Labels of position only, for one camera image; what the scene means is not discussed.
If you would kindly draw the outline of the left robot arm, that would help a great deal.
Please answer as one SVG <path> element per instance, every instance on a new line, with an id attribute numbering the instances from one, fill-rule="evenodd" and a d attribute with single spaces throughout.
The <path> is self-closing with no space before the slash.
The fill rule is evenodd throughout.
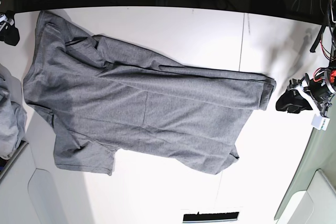
<path id="1" fill-rule="evenodd" d="M 331 36 L 330 52 L 325 51 L 323 46 L 323 34 L 327 28 Z M 335 98 L 335 0 L 328 0 L 323 23 L 310 52 L 315 53 L 318 46 L 321 46 L 328 66 L 318 68 L 312 77 L 305 74 L 299 80 L 290 80 L 286 91 L 276 103 L 277 111 L 299 114 L 307 110 L 317 116 L 327 117 L 331 101 Z"/>

